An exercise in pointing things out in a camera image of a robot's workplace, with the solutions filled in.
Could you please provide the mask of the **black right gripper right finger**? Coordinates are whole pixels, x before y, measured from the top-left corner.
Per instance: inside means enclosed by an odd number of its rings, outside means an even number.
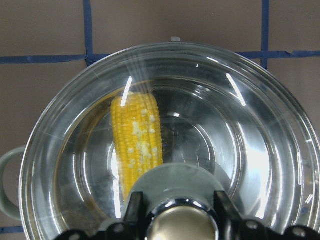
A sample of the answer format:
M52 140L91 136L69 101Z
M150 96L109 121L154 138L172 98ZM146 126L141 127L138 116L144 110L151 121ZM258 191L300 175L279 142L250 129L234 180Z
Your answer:
M254 219L243 219L224 191L215 191L213 207L221 240L318 240L313 229L294 225L277 233Z

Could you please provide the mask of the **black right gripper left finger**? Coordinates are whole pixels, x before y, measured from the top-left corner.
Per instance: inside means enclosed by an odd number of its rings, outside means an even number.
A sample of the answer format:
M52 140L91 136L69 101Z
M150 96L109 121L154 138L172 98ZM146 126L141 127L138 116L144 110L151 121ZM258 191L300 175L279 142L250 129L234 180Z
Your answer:
M147 231L147 205L144 194L133 192L130 196L124 218L108 223L93 236L82 230L67 230L56 237L57 240L144 240Z

